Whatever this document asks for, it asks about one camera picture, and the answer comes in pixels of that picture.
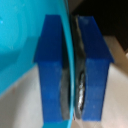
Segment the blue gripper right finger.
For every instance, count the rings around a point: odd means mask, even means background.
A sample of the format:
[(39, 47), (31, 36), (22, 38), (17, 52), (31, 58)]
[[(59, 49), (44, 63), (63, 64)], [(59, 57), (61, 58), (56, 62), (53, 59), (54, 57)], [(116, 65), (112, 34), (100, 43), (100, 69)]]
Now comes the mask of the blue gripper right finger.
[(78, 25), (86, 54), (84, 105), (81, 119), (100, 121), (108, 69), (114, 59), (92, 16), (80, 16)]

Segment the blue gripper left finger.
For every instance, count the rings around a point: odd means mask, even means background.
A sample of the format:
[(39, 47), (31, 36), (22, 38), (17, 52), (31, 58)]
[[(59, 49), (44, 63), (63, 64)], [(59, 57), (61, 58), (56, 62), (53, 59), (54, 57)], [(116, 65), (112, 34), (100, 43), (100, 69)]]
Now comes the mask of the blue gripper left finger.
[(44, 120), (68, 120), (70, 73), (59, 15), (45, 17), (34, 61), (39, 69)]

